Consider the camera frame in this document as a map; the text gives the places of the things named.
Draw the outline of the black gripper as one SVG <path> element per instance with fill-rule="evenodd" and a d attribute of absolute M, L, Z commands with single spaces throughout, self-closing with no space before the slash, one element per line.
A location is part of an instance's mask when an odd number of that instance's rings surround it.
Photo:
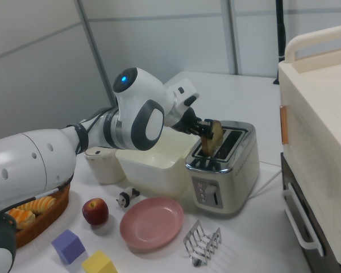
<path fill-rule="evenodd" d="M 189 107 L 181 119 L 173 125 L 173 129 L 181 133 L 213 139 L 213 123 L 214 121 L 212 119 L 202 121 L 201 118 L 196 116 L 194 110 Z"/>

